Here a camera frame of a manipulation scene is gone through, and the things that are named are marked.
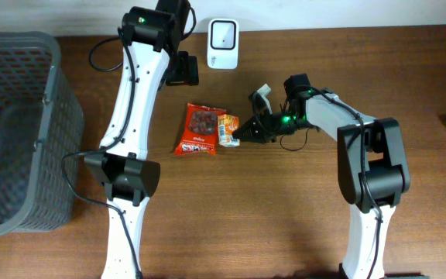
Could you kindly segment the orange tissue pack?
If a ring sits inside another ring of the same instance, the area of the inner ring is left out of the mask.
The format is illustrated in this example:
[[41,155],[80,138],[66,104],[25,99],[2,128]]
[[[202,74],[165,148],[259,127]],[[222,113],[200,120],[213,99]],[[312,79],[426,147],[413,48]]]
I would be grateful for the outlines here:
[[239,126],[237,116],[224,114],[218,116],[218,143],[223,147],[240,146],[240,140],[233,137]]

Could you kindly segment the red snack bag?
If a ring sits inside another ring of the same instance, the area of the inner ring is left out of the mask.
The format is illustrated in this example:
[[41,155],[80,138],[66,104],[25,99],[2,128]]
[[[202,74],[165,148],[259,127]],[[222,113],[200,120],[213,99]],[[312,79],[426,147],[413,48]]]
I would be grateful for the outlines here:
[[218,117],[226,111],[203,105],[187,104],[187,116],[175,156],[192,153],[216,154],[218,142]]

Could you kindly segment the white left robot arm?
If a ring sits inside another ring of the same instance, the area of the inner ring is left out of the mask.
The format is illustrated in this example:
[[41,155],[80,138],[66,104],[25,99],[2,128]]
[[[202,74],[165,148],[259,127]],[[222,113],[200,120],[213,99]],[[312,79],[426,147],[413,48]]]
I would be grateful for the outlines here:
[[141,278],[140,240],[160,164],[146,159],[149,123],[165,85],[197,85],[197,58],[178,49],[196,22],[188,0],[159,0],[154,9],[133,7],[122,17],[122,78],[109,126],[98,150],[84,156],[103,185],[109,212],[103,278]]

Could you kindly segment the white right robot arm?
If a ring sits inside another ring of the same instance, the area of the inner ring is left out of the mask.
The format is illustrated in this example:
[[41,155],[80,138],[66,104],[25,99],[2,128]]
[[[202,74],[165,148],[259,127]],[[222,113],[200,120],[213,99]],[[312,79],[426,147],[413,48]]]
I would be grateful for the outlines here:
[[359,112],[332,90],[312,86],[306,74],[290,76],[283,86],[286,99],[278,112],[269,104],[268,85],[249,96],[252,117],[233,137],[269,143],[301,129],[327,133],[337,143],[338,185],[350,212],[348,248],[339,272],[344,278],[384,278],[389,222],[410,187],[399,123]]

